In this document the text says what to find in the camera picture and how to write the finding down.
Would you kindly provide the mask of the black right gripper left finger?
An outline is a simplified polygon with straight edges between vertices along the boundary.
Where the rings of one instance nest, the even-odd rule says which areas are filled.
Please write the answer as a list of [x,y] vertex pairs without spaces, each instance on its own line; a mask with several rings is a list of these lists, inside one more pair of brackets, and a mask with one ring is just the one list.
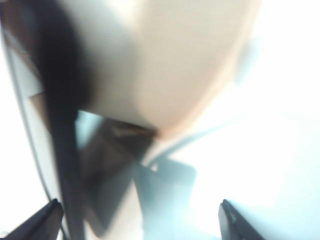
[[56,240],[64,211],[55,198],[1,240]]

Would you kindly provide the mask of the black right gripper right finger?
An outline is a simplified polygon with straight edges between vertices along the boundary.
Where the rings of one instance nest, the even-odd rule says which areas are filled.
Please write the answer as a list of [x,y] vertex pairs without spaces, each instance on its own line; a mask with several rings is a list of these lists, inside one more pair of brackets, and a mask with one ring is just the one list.
[[222,240],[265,240],[226,199],[219,205],[218,219]]

